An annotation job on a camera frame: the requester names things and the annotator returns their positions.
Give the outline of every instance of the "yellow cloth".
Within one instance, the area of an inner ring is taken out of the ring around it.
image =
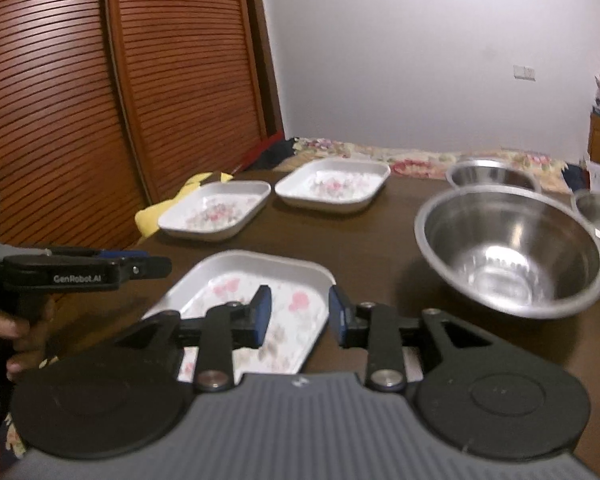
[[[160,218],[160,215],[167,211],[172,205],[182,200],[189,193],[197,190],[200,187],[200,183],[209,178],[209,175],[211,175],[211,173],[199,173],[192,176],[172,199],[165,200],[164,202],[154,204],[146,209],[138,211],[136,213],[136,226],[138,226],[138,230],[142,233],[142,237],[147,238],[154,234],[158,230],[158,218]],[[232,178],[231,175],[222,173],[220,175],[220,182],[228,182]]]

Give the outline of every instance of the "human hand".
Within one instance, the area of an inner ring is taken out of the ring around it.
[[[25,319],[0,310],[0,338],[13,340],[13,349],[17,352],[7,361],[9,380],[23,370],[37,368],[45,358],[46,340],[55,310],[54,300],[49,299],[34,326],[30,326]]]

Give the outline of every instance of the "wall socket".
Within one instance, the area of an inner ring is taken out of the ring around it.
[[[513,77],[516,79],[525,79],[527,81],[535,81],[536,80],[536,69],[530,68],[528,66],[513,66]]]

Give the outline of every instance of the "wooden closet door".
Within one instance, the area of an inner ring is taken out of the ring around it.
[[[0,234],[122,248],[145,206],[107,67],[100,0],[0,0]]]
[[[197,172],[231,170],[266,135],[244,0],[113,4],[126,109],[157,198]]]

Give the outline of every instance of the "white tray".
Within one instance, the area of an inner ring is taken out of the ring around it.
[[[373,160],[324,158],[301,166],[276,184],[276,194],[287,204],[332,213],[364,209],[391,174]]]
[[[227,240],[265,205],[267,182],[213,182],[200,186],[158,218],[158,227],[171,236],[217,242]]]
[[[223,251],[191,269],[149,312],[177,310],[202,317],[227,301],[248,303],[260,285],[269,285],[271,320],[258,349],[234,350],[235,381],[245,372],[295,374],[300,371],[328,317],[333,275],[311,262],[249,251]],[[185,349],[181,381],[191,381],[198,348]]]

